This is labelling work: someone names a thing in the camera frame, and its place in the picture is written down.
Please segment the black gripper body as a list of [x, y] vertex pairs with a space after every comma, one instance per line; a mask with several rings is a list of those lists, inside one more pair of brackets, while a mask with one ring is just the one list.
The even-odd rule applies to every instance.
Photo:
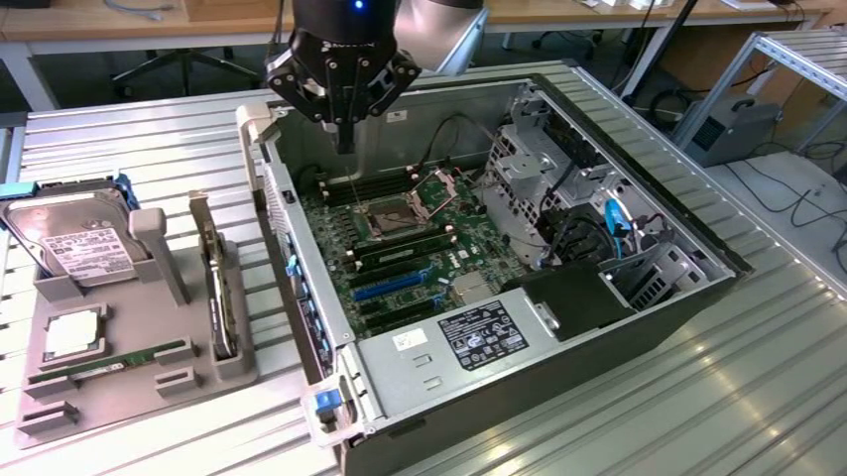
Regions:
[[288, 45], [303, 62], [324, 61], [331, 53], [359, 53], [387, 63], [397, 52], [393, 0], [292, 1], [293, 30]]

